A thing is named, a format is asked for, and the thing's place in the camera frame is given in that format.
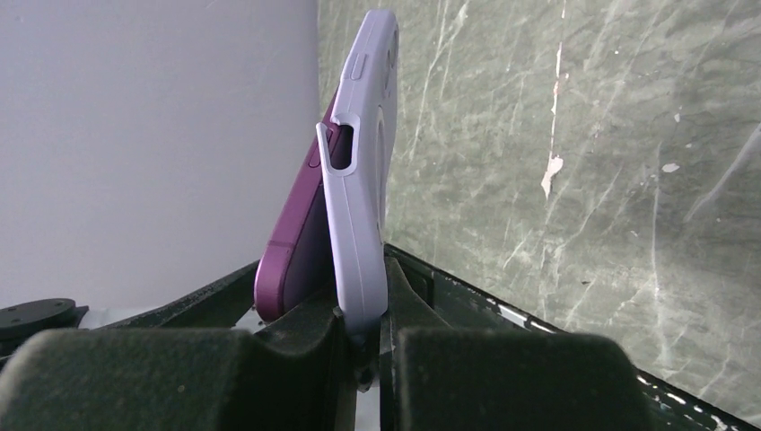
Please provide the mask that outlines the purple phone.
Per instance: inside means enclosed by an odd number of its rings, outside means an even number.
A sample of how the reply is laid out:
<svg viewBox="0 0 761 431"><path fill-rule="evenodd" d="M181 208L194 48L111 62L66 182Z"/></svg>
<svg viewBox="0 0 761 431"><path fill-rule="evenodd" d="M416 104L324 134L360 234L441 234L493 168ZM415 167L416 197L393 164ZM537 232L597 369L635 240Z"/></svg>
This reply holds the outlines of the purple phone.
<svg viewBox="0 0 761 431"><path fill-rule="evenodd" d="M330 261L319 142L314 140L258 264L253 299L261 319L275 321L319 291Z"/></svg>

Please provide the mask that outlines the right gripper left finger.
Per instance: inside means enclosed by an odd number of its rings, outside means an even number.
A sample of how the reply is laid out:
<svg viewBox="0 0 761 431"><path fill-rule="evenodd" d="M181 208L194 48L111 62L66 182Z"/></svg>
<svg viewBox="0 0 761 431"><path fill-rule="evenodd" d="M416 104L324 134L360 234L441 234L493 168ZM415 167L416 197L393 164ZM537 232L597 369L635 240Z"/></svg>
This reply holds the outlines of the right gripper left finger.
<svg viewBox="0 0 761 431"><path fill-rule="evenodd" d="M324 286L261 330L44 330L1 374L4 430L351 430L344 322Z"/></svg>

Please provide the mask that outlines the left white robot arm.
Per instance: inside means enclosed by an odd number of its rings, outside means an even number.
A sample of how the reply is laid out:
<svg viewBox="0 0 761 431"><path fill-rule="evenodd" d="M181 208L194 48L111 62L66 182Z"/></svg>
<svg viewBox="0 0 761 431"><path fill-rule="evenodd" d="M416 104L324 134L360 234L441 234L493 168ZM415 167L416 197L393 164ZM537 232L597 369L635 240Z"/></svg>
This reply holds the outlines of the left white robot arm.
<svg viewBox="0 0 761 431"><path fill-rule="evenodd" d="M69 298L49 298L3 307L1 368L19 346L43 330L98 329L151 310L153 307L91 309Z"/></svg>

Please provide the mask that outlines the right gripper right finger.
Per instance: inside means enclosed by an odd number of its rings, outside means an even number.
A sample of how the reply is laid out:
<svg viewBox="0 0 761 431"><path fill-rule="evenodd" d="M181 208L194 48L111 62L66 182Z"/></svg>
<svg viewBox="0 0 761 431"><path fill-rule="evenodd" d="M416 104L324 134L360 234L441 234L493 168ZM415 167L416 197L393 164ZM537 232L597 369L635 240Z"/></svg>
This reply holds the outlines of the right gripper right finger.
<svg viewBox="0 0 761 431"><path fill-rule="evenodd" d="M385 261L384 430L651 430L633 364L592 334L458 329Z"/></svg>

